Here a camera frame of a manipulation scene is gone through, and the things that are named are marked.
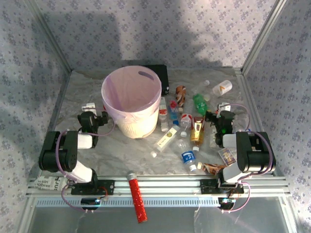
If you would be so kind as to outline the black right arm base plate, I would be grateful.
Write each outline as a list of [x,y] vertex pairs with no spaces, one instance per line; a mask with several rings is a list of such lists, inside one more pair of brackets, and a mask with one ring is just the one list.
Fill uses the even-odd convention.
[[201,194],[243,194],[244,189],[241,184],[220,183],[217,179],[201,179]]

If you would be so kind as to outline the controller circuit board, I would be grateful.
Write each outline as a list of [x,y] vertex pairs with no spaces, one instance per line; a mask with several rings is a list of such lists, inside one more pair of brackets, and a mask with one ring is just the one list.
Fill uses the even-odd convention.
[[233,209],[236,199],[235,198],[218,198],[220,204],[219,209],[223,211],[230,211]]
[[80,204],[83,210],[94,211],[101,205],[101,201],[97,198],[82,198]]

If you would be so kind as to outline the aluminium front frame rail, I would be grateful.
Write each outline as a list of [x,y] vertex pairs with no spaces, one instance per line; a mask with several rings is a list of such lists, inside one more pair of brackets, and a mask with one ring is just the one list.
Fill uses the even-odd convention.
[[[200,180],[216,179],[208,175],[155,175],[137,176],[143,197],[203,197],[216,194],[201,194]],[[114,180],[113,197],[129,197],[129,182],[125,176],[99,176],[99,180]],[[245,179],[250,185],[251,197],[291,196],[285,177],[273,175],[256,176]],[[39,190],[35,188],[35,179],[31,179],[26,191],[27,197],[58,197],[60,191]]]

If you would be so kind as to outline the slim clear bottle red band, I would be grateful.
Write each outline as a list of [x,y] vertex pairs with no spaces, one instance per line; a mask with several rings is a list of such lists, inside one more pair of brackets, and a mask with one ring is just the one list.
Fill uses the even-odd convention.
[[164,97],[161,97],[158,118],[160,120],[160,126],[161,126],[162,132],[166,132],[169,129],[167,114],[168,114],[168,110],[167,110],[166,100]]

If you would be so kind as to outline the small colourful card box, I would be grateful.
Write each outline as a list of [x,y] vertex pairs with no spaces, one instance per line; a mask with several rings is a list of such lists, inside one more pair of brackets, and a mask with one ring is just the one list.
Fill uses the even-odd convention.
[[232,154],[232,152],[230,151],[230,149],[228,148],[221,149],[218,151],[218,154],[226,166],[230,166],[236,163],[236,159],[234,155]]

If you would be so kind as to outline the aluminium frame post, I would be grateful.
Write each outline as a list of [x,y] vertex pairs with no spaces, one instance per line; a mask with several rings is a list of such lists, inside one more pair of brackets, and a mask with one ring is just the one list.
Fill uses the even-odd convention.
[[23,0],[25,4],[27,5],[29,11],[33,15],[35,22],[38,24],[40,30],[42,31],[45,39],[47,40],[48,44],[51,47],[51,50],[53,51],[56,59],[62,66],[62,68],[67,72],[71,73],[71,68],[61,51],[60,47],[57,44],[57,41],[55,37],[52,34],[51,29],[48,26],[48,23],[44,17],[44,14],[41,12],[39,6],[37,5],[35,0]]
[[280,13],[282,12],[284,6],[286,5],[288,0],[276,0],[269,15],[266,18],[265,23],[262,26],[243,66],[241,67],[242,75],[246,75],[252,64],[255,62],[259,52],[267,41]]

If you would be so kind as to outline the right controller circuit board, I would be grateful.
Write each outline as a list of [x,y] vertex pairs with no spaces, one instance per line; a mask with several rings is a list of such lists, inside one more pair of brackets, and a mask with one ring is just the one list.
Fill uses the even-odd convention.
[[230,211],[233,209],[236,199],[235,198],[218,198],[220,204],[219,209],[223,211]]

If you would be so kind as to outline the clear bottle blue label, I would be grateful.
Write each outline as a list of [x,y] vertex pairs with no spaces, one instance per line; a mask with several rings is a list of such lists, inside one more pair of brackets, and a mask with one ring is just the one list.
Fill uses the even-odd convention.
[[181,159],[185,167],[190,171],[193,172],[197,169],[196,167],[196,158],[193,151],[186,151],[181,154]]

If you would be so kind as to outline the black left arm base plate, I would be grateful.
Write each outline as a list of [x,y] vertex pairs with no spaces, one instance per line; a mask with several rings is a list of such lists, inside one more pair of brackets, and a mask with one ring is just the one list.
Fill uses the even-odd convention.
[[84,196],[105,196],[113,195],[115,188],[114,180],[97,180],[96,183],[77,183],[72,186],[72,195],[84,195]]

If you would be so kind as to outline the black hard case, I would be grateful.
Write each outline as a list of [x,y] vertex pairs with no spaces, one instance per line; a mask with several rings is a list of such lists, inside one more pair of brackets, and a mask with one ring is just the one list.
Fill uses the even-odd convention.
[[118,87],[125,88],[130,94],[152,98],[166,95],[170,89],[165,65],[125,66],[115,73]]

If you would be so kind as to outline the rectangular clear bottle white label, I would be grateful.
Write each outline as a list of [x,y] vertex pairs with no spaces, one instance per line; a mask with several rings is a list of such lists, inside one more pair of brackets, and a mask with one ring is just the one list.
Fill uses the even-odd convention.
[[179,132],[180,127],[173,125],[155,144],[151,155],[155,158],[157,157],[176,137]]

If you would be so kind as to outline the blue label bottle blue cap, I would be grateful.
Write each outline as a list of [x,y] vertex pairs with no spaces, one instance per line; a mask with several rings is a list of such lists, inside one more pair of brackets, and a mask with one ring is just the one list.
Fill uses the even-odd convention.
[[179,108],[176,101],[171,100],[169,102],[170,119],[174,125],[179,125]]

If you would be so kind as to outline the red glitter tube silver cap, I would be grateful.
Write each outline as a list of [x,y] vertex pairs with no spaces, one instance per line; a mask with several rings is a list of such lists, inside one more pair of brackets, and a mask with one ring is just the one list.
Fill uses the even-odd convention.
[[146,222],[148,218],[145,211],[142,195],[140,192],[137,176],[134,172],[130,171],[126,177],[129,182],[129,187],[131,190],[133,205],[135,208],[138,223]]

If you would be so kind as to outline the brown snack wrapper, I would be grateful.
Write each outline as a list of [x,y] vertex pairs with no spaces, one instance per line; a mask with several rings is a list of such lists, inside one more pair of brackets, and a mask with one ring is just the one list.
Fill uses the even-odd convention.
[[186,87],[183,85],[177,86],[175,90],[175,98],[180,108],[183,108],[184,106],[185,97],[186,97]]

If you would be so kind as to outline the clear bottle red white label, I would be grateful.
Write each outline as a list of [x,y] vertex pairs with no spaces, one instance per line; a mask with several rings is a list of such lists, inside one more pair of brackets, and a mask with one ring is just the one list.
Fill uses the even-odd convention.
[[181,133],[180,136],[185,138],[187,137],[188,130],[190,130],[192,124],[192,115],[191,114],[182,114],[180,119]]

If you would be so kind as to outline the green plastic bottle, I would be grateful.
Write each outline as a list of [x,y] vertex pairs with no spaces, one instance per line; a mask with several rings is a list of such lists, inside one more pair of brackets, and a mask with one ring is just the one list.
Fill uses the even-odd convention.
[[206,111],[208,110],[208,106],[203,95],[199,93],[195,94],[192,96],[192,99],[198,113],[204,116],[206,114]]

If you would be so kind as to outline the clear bottle white cap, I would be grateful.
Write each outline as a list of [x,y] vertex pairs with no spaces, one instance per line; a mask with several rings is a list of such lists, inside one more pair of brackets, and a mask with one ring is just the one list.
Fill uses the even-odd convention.
[[195,85],[191,89],[192,94],[193,95],[202,94],[205,91],[205,89],[209,86],[209,84],[210,84],[209,80],[204,80],[204,81],[200,82],[199,84]]

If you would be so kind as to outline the white bottle orange logo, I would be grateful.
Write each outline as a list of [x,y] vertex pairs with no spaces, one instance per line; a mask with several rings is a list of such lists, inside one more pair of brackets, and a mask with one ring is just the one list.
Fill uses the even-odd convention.
[[232,83],[225,80],[212,88],[214,95],[220,97],[232,89]]

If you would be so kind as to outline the printed newspaper sheet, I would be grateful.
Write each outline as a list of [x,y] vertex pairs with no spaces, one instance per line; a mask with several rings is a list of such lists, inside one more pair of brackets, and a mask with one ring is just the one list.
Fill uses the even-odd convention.
[[65,177],[40,176],[35,180],[35,188],[39,190],[61,191],[66,184]]

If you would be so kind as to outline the left controller circuit board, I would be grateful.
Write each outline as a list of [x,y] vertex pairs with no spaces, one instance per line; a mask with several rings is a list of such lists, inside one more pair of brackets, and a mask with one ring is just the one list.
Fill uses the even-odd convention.
[[83,210],[94,211],[101,205],[101,201],[97,198],[82,198],[80,204]]

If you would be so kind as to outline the plain clear plastic bottle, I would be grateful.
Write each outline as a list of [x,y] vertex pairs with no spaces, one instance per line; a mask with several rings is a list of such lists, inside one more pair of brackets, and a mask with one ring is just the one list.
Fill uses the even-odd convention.
[[191,147],[190,147],[190,143],[187,139],[181,138],[181,139],[177,140],[177,142],[175,144],[175,152],[176,153],[182,154],[182,153],[187,152],[189,150],[191,150]]

